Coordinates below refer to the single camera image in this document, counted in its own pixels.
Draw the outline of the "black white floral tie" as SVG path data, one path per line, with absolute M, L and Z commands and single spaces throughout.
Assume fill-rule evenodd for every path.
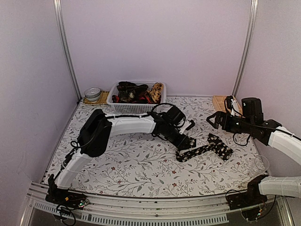
M 218 136 L 209 133 L 207 137 L 208 144 L 189 150 L 182 154 L 179 151 L 176 153 L 176 160 L 178 162 L 186 162 L 193 157 L 202 155 L 206 152 L 214 152 L 221 160 L 227 161 L 233 154 L 233 150 L 228 147 Z

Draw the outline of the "white plastic basket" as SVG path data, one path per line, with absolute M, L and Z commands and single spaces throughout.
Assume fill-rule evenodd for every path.
M 112 107 L 112 109 L 119 114 L 122 113 L 131 113 L 131 114 L 140 114 L 140 113 L 146 113 L 148 111 L 151 111 L 152 108 L 158 104 L 164 103 L 166 101 L 166 84 L 163 82 L 159 82 L 159 83 L 163 83 L 164 88 L 161 92 L 161 100 L 158 104 L 153 103 L 153 104 L 119 104 L 119 103 L 113 103 L 112 102 L 112 96 L 113 95 L 117 95 L 119 92 L 117 90 L 117 85 L 119 84 L 118 81 L 116 83 L 114 83 L 114 85 L 112 86 L 111 90 L 109 91 L 109 95 L 107 97 L 107 104 Z M 154 81 L 128 81 L 128 82 L 132 82 L 135 83 L 136 85 L 142 85 L 142 84 L 146 84 L 148 85 L 148 95 L 150 96 L 150 91 L 153 87 L 153 85 L 157 82 Z

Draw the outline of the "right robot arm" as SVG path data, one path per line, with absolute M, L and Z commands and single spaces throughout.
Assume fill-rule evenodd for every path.
M 233 134 L 245 133 L 266 146 L 273 147 L 295 162 L 301 162 L 301 140 L 275 120 L 264 120 L 261 100 L 243 98 L 242 114 L 216 111 L 207 117 L 215 129 L 221 128 Z M 300 177 L 272 177 L 259 175 L 247 184 L 247 191 L 226 197 L 231 210 L 253 206 L 267 201 L 267 195 L 300 198 Z

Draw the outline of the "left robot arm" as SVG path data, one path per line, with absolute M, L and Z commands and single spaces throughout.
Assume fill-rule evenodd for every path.
M 74 207 L 87 197 L 70 192 L 73 179 L 93 158 L 105 153 L 109 138 L 116 135 L 146 133 L 173 144 L 177 150 L 196 147 L 196 140 L 185 135 L 194 127 L 175 105 L 167 112 L 158 113 L 155 107 L 143 115 L 106 115 L 101 109 L 93 111 L 80 130 L 77 140 L 71 141 L 72 150 L 65 156 L 59 172 L 48 179 L 46 201 Z

